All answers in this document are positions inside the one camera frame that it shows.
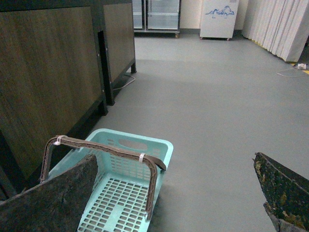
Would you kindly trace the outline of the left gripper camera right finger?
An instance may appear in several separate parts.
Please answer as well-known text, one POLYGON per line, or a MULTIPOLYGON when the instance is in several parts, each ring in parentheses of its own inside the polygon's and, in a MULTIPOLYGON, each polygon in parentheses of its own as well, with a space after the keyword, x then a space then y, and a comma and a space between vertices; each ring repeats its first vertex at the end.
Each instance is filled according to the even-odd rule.
POLYGON ((309 180, 262 152, 255 153, 253 166, 275 231, 307 232, 309 180))

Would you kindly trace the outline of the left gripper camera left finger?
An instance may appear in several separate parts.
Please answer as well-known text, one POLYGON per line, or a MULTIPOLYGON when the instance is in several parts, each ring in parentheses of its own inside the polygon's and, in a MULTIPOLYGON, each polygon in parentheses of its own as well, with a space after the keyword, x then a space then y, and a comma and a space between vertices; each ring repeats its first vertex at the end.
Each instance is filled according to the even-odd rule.
POLYGON ((92 194, 98 165, 87 155, 62 174, 0 204, 2 232, 75 232, 92 194))

